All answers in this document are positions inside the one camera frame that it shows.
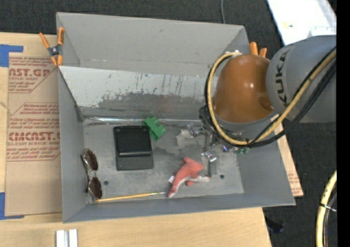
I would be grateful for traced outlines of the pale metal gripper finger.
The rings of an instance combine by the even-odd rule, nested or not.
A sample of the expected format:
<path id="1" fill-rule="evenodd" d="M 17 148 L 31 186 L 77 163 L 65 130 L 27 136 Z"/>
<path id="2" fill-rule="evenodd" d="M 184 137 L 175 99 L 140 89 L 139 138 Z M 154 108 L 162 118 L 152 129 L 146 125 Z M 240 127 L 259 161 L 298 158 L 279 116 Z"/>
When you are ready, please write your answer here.
<path id="1" fill-rule="evenodd" d="M 191 145 L 196 143 L 199 136 L 199 129 L 193 125 L 187 125 L 186 128 L 181 128 L 176 141 L 178 146 Z"/>
<path id="2" fill-rule="evenodd" d="M 210 152 L 202 153 L 201 161 L 202 161 L 203 168 L 209 177 L 212 177 L 217 174 L 218 159 L 214 154 Z"/>

